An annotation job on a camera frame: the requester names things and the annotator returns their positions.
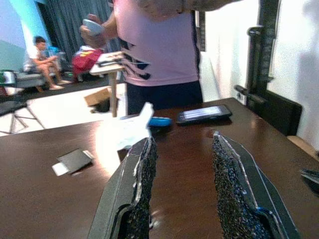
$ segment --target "cardboard box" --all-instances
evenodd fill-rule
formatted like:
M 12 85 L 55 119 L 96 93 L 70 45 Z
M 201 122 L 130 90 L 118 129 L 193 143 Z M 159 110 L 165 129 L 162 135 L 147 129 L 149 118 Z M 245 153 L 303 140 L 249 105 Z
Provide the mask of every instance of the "cardboard box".
M 106 87 L 98 92 L 85 96 L 84 99 L 88 106 L 94 106 L 111 97 L 111 87 Z

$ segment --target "white shirt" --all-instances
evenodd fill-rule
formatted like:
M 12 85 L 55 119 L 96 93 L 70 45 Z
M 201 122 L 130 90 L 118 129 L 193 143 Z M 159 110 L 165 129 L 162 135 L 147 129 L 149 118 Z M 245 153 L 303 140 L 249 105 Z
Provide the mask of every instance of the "white shirt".
M 24 55 L 23 70 L 29 71 L 32 67 L 36 67 L 33 59 L 41 59 L 42 54 L 36 46 L 28 48 Z

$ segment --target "bare foot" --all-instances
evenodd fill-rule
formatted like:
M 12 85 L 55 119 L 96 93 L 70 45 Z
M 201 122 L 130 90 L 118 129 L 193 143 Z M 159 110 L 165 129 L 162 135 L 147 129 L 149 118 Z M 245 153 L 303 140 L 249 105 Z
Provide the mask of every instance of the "bare foot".
M 51 86 L 51 87 L 49 88 L 49 90 L 51 90 L 51 91 L 61 90 L 61 89 L 64 89 L 64 87 L 62 87 L 62 86 L 57 86 L 57 85 Z
M 65 80 L 61 80 L 59 81 L 58 85 L 64 85 L 64 84 L 71 84 L 71 81 L 65 81 Z

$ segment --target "wall outlet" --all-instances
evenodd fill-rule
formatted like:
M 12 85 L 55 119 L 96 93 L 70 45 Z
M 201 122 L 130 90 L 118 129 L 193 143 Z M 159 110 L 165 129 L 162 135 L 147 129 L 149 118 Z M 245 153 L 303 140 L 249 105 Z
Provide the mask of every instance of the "wall outlet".
M 238 100 L 241 104 L 246 105 L 246 96 L 237 92 L 236 100 Z

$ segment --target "navy shorts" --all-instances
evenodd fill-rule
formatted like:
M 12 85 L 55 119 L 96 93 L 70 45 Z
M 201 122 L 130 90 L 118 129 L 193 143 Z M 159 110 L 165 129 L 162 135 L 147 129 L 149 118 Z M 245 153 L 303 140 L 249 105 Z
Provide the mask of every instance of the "navy shorts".
M 144 103 L 154 110 L 183 107 L 203 102 L 199 81 L 165 86 L 135 86 L 127 83 L 128 114 L 139 114 Z
M 39 74 L 39 71 L 37 70 L 36 66 L 31 66 L 29 70 L 25 71 L 27 74 Z

